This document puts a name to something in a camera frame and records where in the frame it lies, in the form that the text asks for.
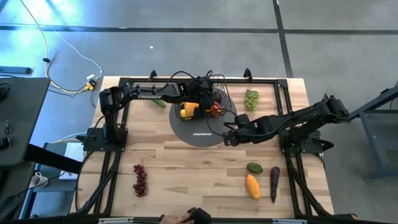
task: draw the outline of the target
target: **wire basket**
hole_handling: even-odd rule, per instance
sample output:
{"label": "wire basket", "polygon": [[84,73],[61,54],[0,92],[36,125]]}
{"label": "wire basket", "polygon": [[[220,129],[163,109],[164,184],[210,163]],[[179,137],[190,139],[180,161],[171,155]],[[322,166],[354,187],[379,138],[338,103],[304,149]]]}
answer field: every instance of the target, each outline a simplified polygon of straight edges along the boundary
{"label": "wire basket", "polygon": [[[220,109],[231,110],[232,103],[231,103],[231,98],[229,97],[228,87],[226,85],[224,75],[221,75],[221,74],[209,75],[209,78],[211,78],[212,80],[215,81],[213,84],[212,94],[213,94],[213,98],[215,99],[215,101],[221,105]],[[225,114],[225,110],[205,111],[205,109],[203,109],[203,108],[195,108],[193,111],[193,116],[182,117],[180,112],[182,109],[185,109],[184,105],[174,104],[174,108],[175,108],[176,117],[182,121],[203,119],[203,118],[206,118],[207,116],[219,117],[219,116],[224,116],[224,114]]]}

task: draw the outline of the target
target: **grapes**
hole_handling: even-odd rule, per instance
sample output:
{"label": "grapes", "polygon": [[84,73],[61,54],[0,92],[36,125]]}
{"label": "grapes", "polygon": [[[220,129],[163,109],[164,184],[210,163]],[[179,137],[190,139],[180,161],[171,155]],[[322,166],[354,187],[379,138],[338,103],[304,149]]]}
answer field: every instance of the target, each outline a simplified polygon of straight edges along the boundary
{"label": "grapes", "polygon": [[144,166],[137,164],[133,166],[134,172],[137,174],[137,184],[132,187],[137,197],[144,197],[148,193],[147,187],[147,173],[145,172]]}
{"label": "grapes", "polygon": [[257,91],[246,90],[245,105],[248,111],[255,111],[259,102],[260,96]]}

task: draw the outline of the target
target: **metal bracket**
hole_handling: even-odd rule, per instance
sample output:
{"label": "metal bracket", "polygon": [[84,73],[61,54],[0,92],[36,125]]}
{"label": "metal bracket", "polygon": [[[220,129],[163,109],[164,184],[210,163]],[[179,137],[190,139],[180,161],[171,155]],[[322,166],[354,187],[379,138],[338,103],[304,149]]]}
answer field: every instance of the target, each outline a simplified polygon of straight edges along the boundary
{"label": "metal bracket", "polygon": [[155,71],[155,70],[152,70],[152,71],[150,72],[150,75],[149,75],[149,80],[152,81],[152,80],[154,79],[155,76],[157,76],[156,71]]}
{"label": "metal bracket", "polygon": [[127,142],[127,133],[128,129],[120,129],[120,140],[119,142],[115,143],[107,143],[104,139],[103,129],[102,128],[95,128],[92,130],[89,128],[87,133],[90,135],[87,137],[85,141],[85,145],[83,150],[84,151],[99,151],[99,152],[123,152],[124,147],[126,146]]}
{"label": "metal bracket", "polygon": [[277,79],[276,82],[282,86],[283,88],[287,88],[287,80],[286,79]]}
{"label": "metal bracket", "polygon": [[274,224],[307,224],[306,220],[290,220],[290,219],[273,219],[272,223]]}
{"label": "metal bracket", "polygon": [[251,71],[249,68],[246,68],[243,74],[244,78],[248,78],[249,82],[253,82],[253,76],[251,75]]}

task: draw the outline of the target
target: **green grapes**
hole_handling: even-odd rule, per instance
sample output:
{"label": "green grapes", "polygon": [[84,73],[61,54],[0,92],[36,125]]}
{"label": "green grapes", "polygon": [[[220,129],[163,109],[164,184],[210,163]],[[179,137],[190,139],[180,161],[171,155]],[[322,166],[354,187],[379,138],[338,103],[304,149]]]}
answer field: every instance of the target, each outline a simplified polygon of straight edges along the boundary
{"label": "green grapes", "polygon": [[245,105],[248,111],[255,111],[259,102],[260,96],[257,91],[246,90]]}

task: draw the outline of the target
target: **green cucumber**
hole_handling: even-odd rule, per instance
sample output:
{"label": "green cucumber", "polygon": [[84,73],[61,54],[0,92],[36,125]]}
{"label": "green cucumber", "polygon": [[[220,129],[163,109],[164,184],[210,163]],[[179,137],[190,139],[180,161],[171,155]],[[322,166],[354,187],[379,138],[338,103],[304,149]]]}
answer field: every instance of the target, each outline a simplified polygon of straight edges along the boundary
{"label": "green cucumber", "polygon": [[152,100],[154,103],[156,103],[157,105],[166,108],[166,104],[164,103],[163,100]]}

